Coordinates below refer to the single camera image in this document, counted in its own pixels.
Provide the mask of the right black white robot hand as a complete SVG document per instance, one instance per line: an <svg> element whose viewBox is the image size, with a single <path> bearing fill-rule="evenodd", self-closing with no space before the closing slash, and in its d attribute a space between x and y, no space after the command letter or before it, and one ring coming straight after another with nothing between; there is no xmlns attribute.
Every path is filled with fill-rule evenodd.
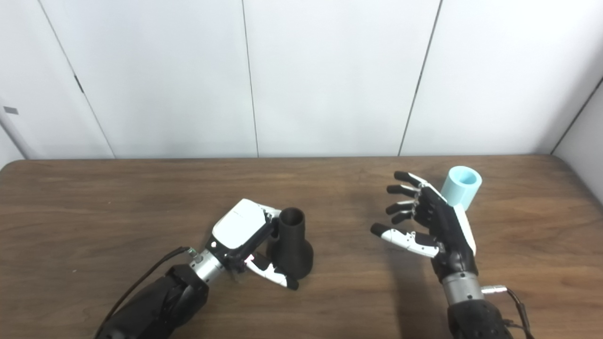
<svg viewBox="0 0 603 339"><path fill-rule="evenodd" d="M451 274L478 275L476 244L465 210L452 206L431 183L411 172L395 171L389 194L407 197L386 208L392 226L374 223L370 232L382 240L431 259L442 282Z"/></svg>

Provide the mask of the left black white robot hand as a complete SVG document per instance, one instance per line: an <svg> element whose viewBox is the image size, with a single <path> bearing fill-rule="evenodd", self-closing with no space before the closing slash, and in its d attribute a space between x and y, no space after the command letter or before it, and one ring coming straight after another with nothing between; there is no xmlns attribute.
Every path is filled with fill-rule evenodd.
<svg viewBox="0 0 603 339"><path fill-rule="evenodd" d="M222 272L240 274L249 270L272 283L297 290L299 283L258 253L258 248L277 229L281 210L243 198L214 226L200 259L191 263L204 283Z"/></svg>

